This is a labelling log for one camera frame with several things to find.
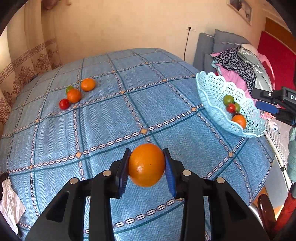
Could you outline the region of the leopard print cloth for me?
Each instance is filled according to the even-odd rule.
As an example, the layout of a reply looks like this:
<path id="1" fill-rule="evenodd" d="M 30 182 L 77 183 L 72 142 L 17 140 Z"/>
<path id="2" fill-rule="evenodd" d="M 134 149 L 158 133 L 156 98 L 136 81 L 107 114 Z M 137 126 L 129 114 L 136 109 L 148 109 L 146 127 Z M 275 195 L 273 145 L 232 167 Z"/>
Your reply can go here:
<path id="1" fill-rule="evenodd" d="M 254 89 L 255 73 L 252 66 L 238 56 L 239 49 L 240 47 L 234 47 L 211 54 L 212 64 L 227 82 L 233 82 L 238 88 L 251 95 Z"/>

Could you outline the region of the blue patterned bed cover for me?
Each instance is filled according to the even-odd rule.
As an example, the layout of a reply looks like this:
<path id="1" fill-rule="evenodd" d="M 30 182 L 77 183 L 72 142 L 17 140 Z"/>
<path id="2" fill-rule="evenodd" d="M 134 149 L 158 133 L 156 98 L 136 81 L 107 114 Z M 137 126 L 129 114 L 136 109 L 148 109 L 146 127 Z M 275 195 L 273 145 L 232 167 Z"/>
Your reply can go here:
<path id="1" fill-rule="evenodd" d="M 38 216 L 73 178 L 90 179 L 126 149 L 152 143 L 200 177 L 223 177 L 250 204 L 274 160 L 265 137 L 235 136 L 209 117 L 199 99 L 197 69 L 162 49 L 88 57 L 36 75 L 1 127 L 1 172 L 26 207 L 25 237 Z M 89 92 L 81 81 L 92 78 Z M 82 98 L 59 108 L 72 85 Z"/>

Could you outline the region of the large green tomato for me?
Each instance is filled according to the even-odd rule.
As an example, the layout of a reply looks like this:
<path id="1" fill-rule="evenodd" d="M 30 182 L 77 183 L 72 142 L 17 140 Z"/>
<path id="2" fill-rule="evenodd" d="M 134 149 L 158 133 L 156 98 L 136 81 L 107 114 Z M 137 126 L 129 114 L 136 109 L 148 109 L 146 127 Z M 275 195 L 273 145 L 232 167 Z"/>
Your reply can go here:
<path id="1" fill-rule="evenodd" d="M 234 103 L 234 97 L 231 95 L 224 96 L 223 103 L 225 106 L 228 106 L 229 104 Z"/>

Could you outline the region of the light blue plastic basket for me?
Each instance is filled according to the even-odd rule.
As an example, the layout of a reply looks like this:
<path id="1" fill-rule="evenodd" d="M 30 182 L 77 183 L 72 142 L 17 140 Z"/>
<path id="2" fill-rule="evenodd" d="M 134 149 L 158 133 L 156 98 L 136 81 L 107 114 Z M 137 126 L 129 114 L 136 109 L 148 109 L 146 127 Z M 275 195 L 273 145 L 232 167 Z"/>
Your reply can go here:
<path id="1" fill-rule="evenodd" d="M 227 132 L 244 138 L 261 137 L 265 121 L 254 101 L 224 77 L 204 71 L 196 75 L 199 98 L 208 115 Z"/>

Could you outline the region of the grey green quilt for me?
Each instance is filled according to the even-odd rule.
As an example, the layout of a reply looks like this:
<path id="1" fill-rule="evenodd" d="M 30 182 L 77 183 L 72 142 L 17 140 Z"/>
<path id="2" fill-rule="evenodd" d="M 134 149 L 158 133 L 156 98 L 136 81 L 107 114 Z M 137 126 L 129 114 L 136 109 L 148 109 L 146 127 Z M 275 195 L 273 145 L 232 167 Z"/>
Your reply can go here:
<path id="1" fill-rule="evenodd" d="M 262 65 L 256 55 L 248 49 L 241 47 L 238 50 L 238 56 L 252 66 L 252 69 L 255 73 L 254 88 L 273 92 L 273 85 L 271 83 L 269 75 L 267 74 L 265 67 Z"/>

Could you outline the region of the orange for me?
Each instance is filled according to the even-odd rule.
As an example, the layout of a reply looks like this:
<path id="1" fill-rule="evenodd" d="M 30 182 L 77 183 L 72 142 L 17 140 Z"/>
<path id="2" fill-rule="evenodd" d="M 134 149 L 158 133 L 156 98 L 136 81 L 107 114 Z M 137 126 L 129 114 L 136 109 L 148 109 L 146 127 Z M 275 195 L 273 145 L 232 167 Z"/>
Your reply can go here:
<path id="1" fill-rule="evenodd" d="M 81 89 L 84 92 L 89 92 L 91 90 L 93 90 L 96 86 L 96 82 L 94 79 L 92 78 L 85 78 L 81 81 Z"/>
<path id="2" fill-rule="evenodd" d="M 82 94 L 78 89 L 70 89 L 67 92 L 67 99 L 70 103 L 77 103 L 81 100 Z"/>
<path id="3" fill-rule="evenodd" d="M 140 187 L 152 187 L 161 179 L 165 171 L 163 151 L 151 143 L 136 147 L 129 158 L 129 176 Z"/>
<path id="4" fill-rule="evenodd" d="M 242 114 L 236 114 L 231 119 L 233 122 L 239 124 L 243 129 L 246 128 L 246 119 Z"/>

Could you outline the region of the framed wall picture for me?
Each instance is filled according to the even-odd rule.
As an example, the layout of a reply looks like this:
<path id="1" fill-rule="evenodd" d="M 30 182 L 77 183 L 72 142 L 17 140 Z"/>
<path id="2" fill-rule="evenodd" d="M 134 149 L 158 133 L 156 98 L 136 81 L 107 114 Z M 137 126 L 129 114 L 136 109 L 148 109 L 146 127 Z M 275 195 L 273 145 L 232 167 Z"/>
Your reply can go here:
<path id="1" fill-rule="evenodd" d="M 228 0 L 227 5 L 234 9 L 249 25 L 252 19 L 252 7 L 245 0 Z"/>

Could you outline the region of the beige patterned curtain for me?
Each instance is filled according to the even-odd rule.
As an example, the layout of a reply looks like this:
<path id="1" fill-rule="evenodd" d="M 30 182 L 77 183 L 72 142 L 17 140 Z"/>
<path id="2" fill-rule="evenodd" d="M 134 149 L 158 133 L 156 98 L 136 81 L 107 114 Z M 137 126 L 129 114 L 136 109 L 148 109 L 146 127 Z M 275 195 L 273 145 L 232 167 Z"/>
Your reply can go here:
<path id="1" fill-rule="evenodd" d="M 57 3 L 27 1 L 1 34 L 1 127 L 24 86 L 62 65 L 53 19 Z"/>

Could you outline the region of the white wall socket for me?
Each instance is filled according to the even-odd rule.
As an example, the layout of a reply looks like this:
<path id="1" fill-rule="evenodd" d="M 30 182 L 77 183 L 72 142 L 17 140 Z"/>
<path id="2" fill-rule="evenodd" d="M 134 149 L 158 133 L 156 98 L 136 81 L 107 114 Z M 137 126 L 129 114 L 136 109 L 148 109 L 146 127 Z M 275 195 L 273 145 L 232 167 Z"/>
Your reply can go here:
<path id="1" fill-rule="evenodd" d="M 196 32 L 196 26 L 195 26 L 195 25 L 189 24 L 188 27 L 187 27 L 187 29 L 188 29 L 189 31 Z"/>

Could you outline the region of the grey cushion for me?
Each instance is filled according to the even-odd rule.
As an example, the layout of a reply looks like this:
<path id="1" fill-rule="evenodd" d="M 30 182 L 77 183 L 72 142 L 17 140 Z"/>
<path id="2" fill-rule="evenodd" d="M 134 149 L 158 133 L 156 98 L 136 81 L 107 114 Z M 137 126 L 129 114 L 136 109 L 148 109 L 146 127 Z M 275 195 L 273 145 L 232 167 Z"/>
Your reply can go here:
<path id="1" fill-rule="evenodd" d="M 199 71 L 215 73 L 216 69 L 212 66 L 213 58 L 211 54 L 220 53 L 233 47 L 240 47 L 241 44 L 250 44 L 250 42 L 240 35 L 217 29 L 213 36 L 200 33 L 193 66 Z"/>

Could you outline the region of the white crumpled paper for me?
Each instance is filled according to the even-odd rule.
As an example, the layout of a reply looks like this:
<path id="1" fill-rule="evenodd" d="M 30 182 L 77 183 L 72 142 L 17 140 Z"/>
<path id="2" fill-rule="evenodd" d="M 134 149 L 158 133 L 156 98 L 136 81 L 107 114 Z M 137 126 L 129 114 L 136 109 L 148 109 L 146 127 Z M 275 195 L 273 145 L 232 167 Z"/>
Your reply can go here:
<path id="1" fill-rule="evenodd" d="M 25 213 L 26 207 L 12 189 L 9 177 L 3 181 L 1 187 L 1 214 L 4 216 L 4 219 L 13 232 L 18 234 L 19 229 L 17 224 Z"/>

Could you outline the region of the pink bedding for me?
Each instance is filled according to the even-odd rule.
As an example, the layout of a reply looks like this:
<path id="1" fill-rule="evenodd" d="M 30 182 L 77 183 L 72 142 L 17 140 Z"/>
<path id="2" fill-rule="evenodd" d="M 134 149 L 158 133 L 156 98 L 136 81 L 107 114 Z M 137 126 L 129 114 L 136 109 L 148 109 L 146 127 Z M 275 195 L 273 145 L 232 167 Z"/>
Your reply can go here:
<path id="1" fill-rule="evenodd" d="M 243 48 L 229 48 L 220 53 L 212 53 L 212 66 L 227 82 L 232 82 L 244 91 L 247 98 L 253 99 L 255 88 L 275 90 L 273 68 L 266 56 Z"/>

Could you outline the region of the small green tomato back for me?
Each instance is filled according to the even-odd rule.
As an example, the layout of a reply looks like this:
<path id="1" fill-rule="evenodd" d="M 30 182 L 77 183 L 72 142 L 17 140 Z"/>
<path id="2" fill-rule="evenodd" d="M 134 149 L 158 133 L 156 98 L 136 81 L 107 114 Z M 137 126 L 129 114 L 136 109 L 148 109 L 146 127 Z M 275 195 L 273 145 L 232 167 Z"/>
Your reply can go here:
<path id="1" fill-rule="evenodd" d="M 72 85 L 68 86 L 68 87 L 66 88 L 66 90 L 65 90 L 66 94 L 67 94 L 70 90 L 72 90 L 73 88 L 74 88 L 74 87 L 73 87 Z"/>

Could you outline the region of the red tomato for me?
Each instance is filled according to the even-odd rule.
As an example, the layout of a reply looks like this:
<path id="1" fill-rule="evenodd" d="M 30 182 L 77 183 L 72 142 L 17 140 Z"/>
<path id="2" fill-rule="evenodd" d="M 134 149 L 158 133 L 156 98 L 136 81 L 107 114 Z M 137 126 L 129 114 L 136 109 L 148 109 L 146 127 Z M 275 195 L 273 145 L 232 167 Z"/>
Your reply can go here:
<path id="1" fill-rule="evenodd" d="M 67 108 L 69 108 L 70 106 L 70 102 L 68 99 L 61 99 L 59 101 L 59 108 L 62 110 L 66 110 Z"/>
<path id="2" fill-rule="evenodd" d="M 233 103 L 229 103 L 227 106 L 226 106 L 226 110 L 229 112 L 229 113 L 235 113 L 235 106 Z"/>

